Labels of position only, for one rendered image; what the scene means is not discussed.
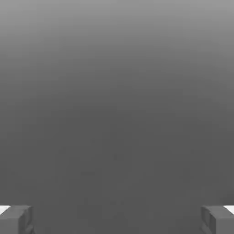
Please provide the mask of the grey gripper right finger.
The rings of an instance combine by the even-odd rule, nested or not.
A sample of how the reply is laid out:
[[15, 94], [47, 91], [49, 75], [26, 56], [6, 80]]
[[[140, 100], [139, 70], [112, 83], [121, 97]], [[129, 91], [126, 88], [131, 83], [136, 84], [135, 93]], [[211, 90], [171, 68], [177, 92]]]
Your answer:
[[202, 206], [203, 234], [234, 234], [234, 205]]

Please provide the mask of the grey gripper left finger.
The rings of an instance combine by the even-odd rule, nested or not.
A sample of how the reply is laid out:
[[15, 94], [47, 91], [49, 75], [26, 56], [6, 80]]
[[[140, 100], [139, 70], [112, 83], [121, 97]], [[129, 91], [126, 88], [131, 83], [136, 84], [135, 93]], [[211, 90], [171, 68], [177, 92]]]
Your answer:
[[0, 234], [35, 234], [33, 206], [0, 205]]

